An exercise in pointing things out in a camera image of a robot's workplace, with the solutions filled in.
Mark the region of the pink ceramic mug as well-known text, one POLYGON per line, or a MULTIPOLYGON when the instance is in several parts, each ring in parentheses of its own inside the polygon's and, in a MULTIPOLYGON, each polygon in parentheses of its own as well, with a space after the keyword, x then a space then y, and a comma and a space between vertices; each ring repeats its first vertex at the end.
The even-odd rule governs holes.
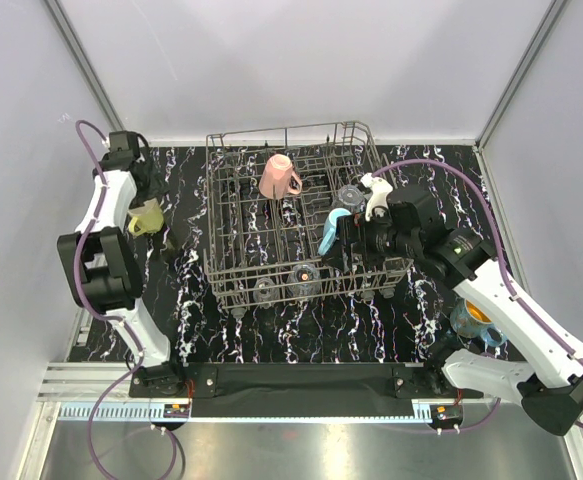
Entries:
POLYGON ((268 159, 260 178, 259 191, 271 200, 281 200, 287 195, 301 193, 302 180, 288 156, 275 154, 268 159))

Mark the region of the aluminium frame rail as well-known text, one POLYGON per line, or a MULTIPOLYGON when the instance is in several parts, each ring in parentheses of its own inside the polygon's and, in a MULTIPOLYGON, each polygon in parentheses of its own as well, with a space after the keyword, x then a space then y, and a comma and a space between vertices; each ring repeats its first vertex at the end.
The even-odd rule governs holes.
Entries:
MULTIPOLYGON (((423 368, 435 383, 447 381, 432 368, 423 368)), ((148 417, 163 422, 190 418, 211 422, 429 423, 433 404, 454 401, 400 399, 347 391, 290 395, 246 392, 219 398, 195 398, 185 393, 175 398, 133 398, 129 390, 134 375, 123 364, 56 363, 47 368, 38 397, 73 403, 69 417, 86 417, 91 405, 102 397, 104 401, 96 412, 98 419, 148 417)))

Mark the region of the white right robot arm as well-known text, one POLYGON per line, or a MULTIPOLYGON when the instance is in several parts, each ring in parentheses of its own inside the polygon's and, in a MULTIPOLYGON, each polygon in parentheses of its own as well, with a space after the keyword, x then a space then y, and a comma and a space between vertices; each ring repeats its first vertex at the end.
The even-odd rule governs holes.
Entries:
POLYGON ((492 243, 446 227, 435 198, 419 187, 374 190, 363 212, 332 210, 318 249, 341 272, 411 259, 468 301, 511 341, 521 362, 481 356, 440 335, 418 380, 436 397, 473 390, 522 407, 543 430, 565 435, 583 414, 583 343, 575 340, 501 267, 492 243))

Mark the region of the clear glass cup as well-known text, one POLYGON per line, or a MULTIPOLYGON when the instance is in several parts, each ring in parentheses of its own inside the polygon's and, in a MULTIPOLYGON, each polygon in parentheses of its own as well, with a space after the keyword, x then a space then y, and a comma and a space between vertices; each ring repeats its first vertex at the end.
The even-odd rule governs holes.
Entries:
POLYGON ((365 211, 366 198, 358 187, 347 184, 336 192, 333 207, 344 208, 351 213, 361 213, 365 211))
POLYGON ((279 287, 272 278, 260 277, 255 282, 252 296, 257 305, 270 308, 280 298, 279 287))
POLYGON ((313 263, 295 265, 286 279, 287 297, 303 299, 321 292, 320 272, 313 263))

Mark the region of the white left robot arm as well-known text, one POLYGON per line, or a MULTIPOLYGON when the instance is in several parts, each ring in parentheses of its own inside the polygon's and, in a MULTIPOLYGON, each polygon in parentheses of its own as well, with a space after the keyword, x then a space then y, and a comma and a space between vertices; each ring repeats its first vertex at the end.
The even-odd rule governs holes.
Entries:
POLYGON ((186 373, 172 363, 170 341, 142 300, 142 273, 123 233, 128 213, 157 206, 167 187, 141 134, 112 132, 108 143, 109 151, 94 161, 87 212, 74 232, 58 238, 58 254, 75 303, 126 342, 137 381, 174 397, 184 390, 186 373))

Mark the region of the light blue ceramic mug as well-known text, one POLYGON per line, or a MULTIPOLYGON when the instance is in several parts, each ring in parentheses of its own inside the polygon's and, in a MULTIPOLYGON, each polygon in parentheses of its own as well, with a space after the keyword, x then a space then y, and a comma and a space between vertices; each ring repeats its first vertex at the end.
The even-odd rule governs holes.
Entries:
POLYGON ((351 212, 342 207, 332 209, 324 223, 323 236, 318 248, 318 255, 324 256, 331 249, 336 240, 337 220, 344 216, 349 216, 351 212))

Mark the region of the blue floral mug orange inside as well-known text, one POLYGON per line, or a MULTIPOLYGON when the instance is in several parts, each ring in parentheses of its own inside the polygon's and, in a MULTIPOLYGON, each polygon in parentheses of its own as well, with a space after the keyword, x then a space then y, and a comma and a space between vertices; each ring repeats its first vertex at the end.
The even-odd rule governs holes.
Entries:
POLYGON ((488 347, 497 348, 507 342, 506 335, 466 299, 462 299, 452 310, 450 324, 457 335, 467 339, 480 339, 488 347))

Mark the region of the yellow ceramic mug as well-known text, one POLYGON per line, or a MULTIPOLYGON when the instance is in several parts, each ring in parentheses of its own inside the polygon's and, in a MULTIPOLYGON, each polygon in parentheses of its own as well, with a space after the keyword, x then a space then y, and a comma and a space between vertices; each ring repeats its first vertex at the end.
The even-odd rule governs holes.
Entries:
POLYGON ((164 225, 164 216, 157 199, 147 200, 142 206, 128 211, 127 230, 137 237, 158 233, 164 225))

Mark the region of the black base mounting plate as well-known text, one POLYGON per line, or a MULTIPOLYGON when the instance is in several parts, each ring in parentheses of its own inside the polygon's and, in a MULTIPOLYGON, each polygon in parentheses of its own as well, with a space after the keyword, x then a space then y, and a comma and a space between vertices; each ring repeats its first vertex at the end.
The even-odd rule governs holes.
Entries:
POLYGON ((447 381, 435 383, 420 364, 212 364, 182 367, 174 383, 156 373, 132 377, 133 398, 167 398, 190 393, 195 398, 219 398, 246 392, 335 393, 347 391, 400 399, 455 399, 447 381))

